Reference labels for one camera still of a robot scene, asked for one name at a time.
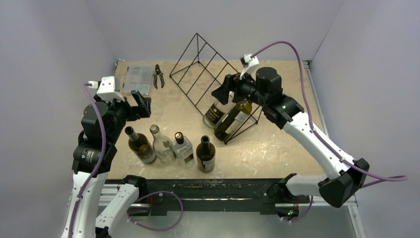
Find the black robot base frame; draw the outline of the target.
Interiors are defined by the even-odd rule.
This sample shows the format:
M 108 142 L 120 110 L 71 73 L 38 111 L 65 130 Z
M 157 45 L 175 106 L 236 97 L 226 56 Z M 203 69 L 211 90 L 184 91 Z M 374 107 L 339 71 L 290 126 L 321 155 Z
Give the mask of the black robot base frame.
M 131 207 L 151 206 L 151 215 L 165 216 L 168 211 L 280 213 L 277 204 L 307 203 L 305 195 L 288 196 L 279 187 L 284 178 L 228 179 L 146 179 L 147 191 L 141 192 Z M 107 179 L 101 203 L 120 194 L 122 180 Z

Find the clear champagne bottle black label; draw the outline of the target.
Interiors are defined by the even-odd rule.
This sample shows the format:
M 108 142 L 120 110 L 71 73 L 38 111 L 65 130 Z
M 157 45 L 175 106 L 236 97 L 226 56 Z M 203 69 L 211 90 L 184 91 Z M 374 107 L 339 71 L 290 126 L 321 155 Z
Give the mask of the clear champagne bottle black label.
M 206 113 L 203 116 L 203 123 L 210 128 L 215 128 L 218 122 L 227 114 L 231 108 L 235 105 L 233 100 L 233 93 L 231 92 L 228 97 L 228 103 L 226 105 L 222 104 L 218 100 L 215 100 L 214 103 L 209 107 Z

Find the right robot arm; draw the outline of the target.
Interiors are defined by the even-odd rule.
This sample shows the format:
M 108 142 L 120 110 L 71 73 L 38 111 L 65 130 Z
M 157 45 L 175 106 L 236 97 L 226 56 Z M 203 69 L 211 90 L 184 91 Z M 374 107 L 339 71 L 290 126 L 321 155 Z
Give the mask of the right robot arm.
M 362 188 L 366 180 L 362 171 L 369 170 L 369 163 L 342 151 L 310 122 L 304 108 L 283 93 L 282 78 L 276 69 L 261 67 L 255 78 L 248 73 L 228 74 L 211 94 L 224 105 L 232 96 L 234 102 L 247 100 L 261 106 L 265 117 L 297 140 L 323 169 L 323 176 L 291 174 L 282 179 L 278 188 L 281 200 L 289 202 L 299 195 L 317 196 L 340 208 Z

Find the dark green wine bottle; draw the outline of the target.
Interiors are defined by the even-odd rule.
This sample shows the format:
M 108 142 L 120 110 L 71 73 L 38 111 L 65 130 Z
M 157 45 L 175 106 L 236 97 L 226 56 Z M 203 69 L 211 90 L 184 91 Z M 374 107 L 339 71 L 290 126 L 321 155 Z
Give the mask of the dark green wine bottle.
M 203 173 L 210 173 L 215 167 L 215 146 L 207 135 L 201 137 L 201 142 L 196 148 L 198 169 Z

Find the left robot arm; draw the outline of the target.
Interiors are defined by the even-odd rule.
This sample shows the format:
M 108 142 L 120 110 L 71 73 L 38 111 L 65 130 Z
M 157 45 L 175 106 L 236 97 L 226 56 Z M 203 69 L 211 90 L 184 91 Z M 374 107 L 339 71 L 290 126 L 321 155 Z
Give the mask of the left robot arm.
M 62 232 L 63 238 L 110 238 L 113 230 L 133 203 L 146 200 L 146 180 L 138 176 L 123 179 L 120 194 L 98 214 L 100 197 L 107 180 L 115 146 L 128 121 L 149 118 L 151 98 L 132 91 L 137 105 L 131 106 L 126 98 L 105 102 L 99 96 L 86 92 L 90 104 L 81 120 L 83 130 L 73 152 L 73 189 L 68 215 Z

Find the olive green wine bottle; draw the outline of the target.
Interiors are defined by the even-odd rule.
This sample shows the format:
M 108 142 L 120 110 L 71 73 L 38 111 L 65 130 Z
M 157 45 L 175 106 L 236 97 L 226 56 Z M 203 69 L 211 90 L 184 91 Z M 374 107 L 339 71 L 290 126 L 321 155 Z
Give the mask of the olive green wine bottle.
M 220 141 L 226 141 L 252 112 L 252 102 L 242 100 L 236 103 L 232 109 L 216 125 L 214 135 Z

